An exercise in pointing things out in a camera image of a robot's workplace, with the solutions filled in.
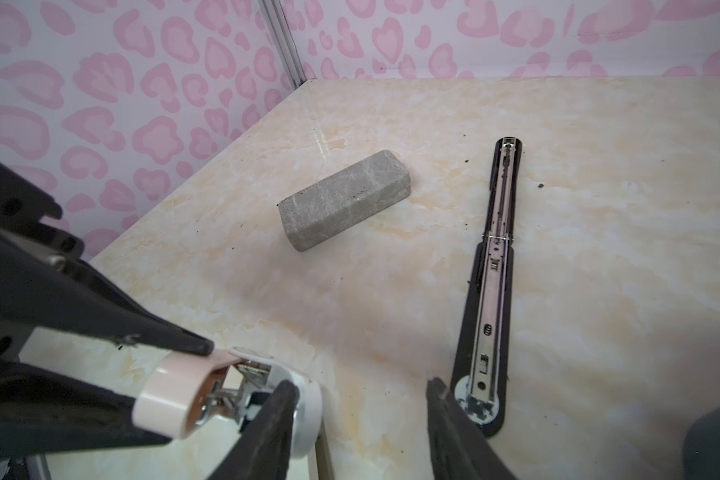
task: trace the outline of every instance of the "marble tabletop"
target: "marble tabletop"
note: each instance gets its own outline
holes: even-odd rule
[[[424,388],[451,374],[505,135],[524,156],[490,444],[521,480],[679,478],[685,431],[720,406],[720,78],[310,81],[93,265],[219,347],[319,380],[336,478],[430,478]],[[411,196],[294,250],[276,204],[382,149]],[[135,395],[164,354],[38,330],[22,359]],[[49,464],[203,478],[233,430]]]

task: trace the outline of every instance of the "wallpaper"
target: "wallpaper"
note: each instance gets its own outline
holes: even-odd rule
[[[0,2],[0,162],[85,258],[290,93],[257,5]]]
[[[282,0],[308,78],[720,75],[720,0]]]

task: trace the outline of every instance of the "teal object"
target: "teal object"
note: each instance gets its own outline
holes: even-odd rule
[[[720,480],[720,408],[696,420],[682,444],[686,480]]]

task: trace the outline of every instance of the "beige marble surface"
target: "beige marble surface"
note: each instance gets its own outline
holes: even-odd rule
[[[337,478],[430,478],[424,386],[450,377],[504,135],[525,150],[490,444],[523,480],[679,478],[685,430],[720,406],[720,79],[310,81],[94,264],[155,314],[319,380]],[[385,148],[411,196],[296,252],[278,201]],[[134,395],[162,354],[37,332],[23,357]],[[202,478],[229,431],[50,465]]]

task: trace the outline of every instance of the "gray brick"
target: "gray brick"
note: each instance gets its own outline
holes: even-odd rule
[[[303,252],[411,194],[408,170],[382,150],[279,203],[282,227]]]

